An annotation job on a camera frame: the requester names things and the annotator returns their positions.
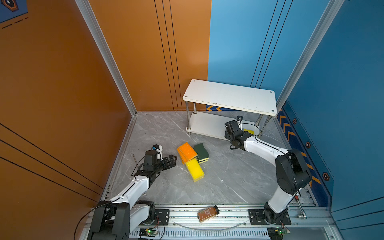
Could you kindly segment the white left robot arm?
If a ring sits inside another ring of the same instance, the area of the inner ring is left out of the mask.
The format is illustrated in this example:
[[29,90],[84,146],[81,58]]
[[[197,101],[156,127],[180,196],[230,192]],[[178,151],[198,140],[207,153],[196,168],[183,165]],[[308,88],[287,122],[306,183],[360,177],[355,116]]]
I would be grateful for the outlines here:
[[164,157],[162,146],[154,145],[146,151],[143,160],[135,167],[131,182],[115,197],[100,201],[94,214],[88,240],[128,240],[130,233],[145,221],[155,219],[155,204],[140,201],[161,172],[177,165],[177,157]]

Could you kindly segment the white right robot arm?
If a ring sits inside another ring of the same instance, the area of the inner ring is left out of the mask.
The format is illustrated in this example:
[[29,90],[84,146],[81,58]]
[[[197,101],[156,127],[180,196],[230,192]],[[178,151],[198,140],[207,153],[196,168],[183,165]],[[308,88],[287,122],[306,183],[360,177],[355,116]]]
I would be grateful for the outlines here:
[[276,167],[278,187],[264,206],[259,219],[265,225],[283,224],[288,218],[288,205],[301,189],[312,181],[312,173],[297,149],[283,149],[260,140],[249,132],[242,131],[237,121],[225,123],[225,138],[232,150],[241,149],[253,153]]

